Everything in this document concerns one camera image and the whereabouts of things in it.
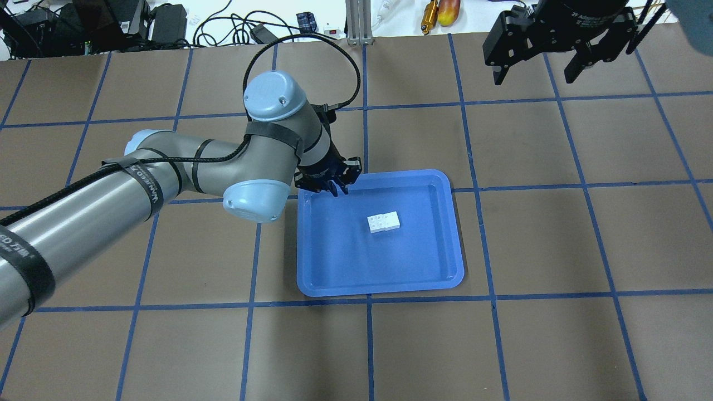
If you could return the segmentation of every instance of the tiled table surface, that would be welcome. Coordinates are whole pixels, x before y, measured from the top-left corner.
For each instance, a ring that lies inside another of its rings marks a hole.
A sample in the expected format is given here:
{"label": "tiled table surface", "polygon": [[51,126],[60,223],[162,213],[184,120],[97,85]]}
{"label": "tiled table surface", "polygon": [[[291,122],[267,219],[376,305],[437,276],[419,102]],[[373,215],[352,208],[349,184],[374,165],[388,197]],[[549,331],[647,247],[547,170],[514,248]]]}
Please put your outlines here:
{"label": "tiled table surface", "polygon": [[[446,173],[463,284],[307,298],[295,200],[255,225],[185,194],[0,332],[2,396],[710,399],[713,59],[668,24],[574,84],[568,56],[551,54],[495,87],[483,39],[350,49],[364,85],[333,129],[370,172]],[[0,215],[89,174],[140,129],[238,141],[256,51],[0,63]],[[313,102],[354,85],[323,44],[281,44],[254,71],[271,63]]]}

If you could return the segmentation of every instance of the white lego brick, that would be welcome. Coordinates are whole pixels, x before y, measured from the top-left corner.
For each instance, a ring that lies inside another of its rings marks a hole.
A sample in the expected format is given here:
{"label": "white lego brick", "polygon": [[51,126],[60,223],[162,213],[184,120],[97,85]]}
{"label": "white lego brick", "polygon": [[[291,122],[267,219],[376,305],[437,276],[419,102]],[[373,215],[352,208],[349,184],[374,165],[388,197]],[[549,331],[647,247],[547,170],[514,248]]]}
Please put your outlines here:
{"label": "white lego brick", "polygon": [[396,212],[371,215],[367,217],[366,220],[369,222],[369,231],[371,231],[372,234],[401,227],[399,215],[397,215]]}

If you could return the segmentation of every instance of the blue tray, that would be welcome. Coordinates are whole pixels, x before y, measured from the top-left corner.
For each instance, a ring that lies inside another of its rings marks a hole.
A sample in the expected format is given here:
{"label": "blue tray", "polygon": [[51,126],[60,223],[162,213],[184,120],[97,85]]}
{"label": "blue tray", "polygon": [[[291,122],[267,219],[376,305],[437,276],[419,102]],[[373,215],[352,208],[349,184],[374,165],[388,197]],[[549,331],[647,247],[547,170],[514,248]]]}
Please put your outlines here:
{"label": "blue tray", "polygon": [[[371,234],[366,217],[401,227]],[[451,184],[438,170],[362,174],[349,195],[299,191],[297,285],[310,297],[452,288],[463,280]]]}

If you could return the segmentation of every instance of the light blue cap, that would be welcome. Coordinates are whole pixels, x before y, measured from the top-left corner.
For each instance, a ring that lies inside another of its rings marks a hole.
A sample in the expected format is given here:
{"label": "light blue cap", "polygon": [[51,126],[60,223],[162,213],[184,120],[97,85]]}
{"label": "light blue cap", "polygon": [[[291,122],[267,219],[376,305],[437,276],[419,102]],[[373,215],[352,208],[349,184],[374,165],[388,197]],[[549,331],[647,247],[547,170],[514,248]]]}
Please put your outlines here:
{"label": "light blue cap", "polygon": [[268,71],[256,76],[243,95],[245,110],[256,121],[278,121],[298,112],[307,95],[284,71]]}
{"label": "light blue cap", "polygon": [[161,131],[166,131],[166,130],[164,130],[164,129],[143,129],[143,130],[135,133],[134,136],[131,137],[131,141],[129,141],[126,144],[126,147],[124,148],[124,156],[126,156],[129,153],[138,149],[138,146],[141,144],[141,142],[143,142],[144,139],[148,138],[149,136],[153,135],[154,133],[161,132]]}
{"label": "light blue cap", "polygon": [[258,223],[277,220],[289,196],[289,185],[276,180],[249,180],[228,187],[223,208],[229,213]]}

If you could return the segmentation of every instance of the metal bracket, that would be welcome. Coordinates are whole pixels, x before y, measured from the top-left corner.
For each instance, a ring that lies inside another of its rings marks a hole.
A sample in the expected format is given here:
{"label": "metal bracket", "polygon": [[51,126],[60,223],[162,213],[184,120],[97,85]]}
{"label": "metal bracket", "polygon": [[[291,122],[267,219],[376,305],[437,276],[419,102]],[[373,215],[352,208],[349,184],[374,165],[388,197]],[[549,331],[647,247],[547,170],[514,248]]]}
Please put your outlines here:
{"label": "metal bracket", "polygon": [[347,43],[350,46],[373,44],[371,35],[371,0],[346,0]]}

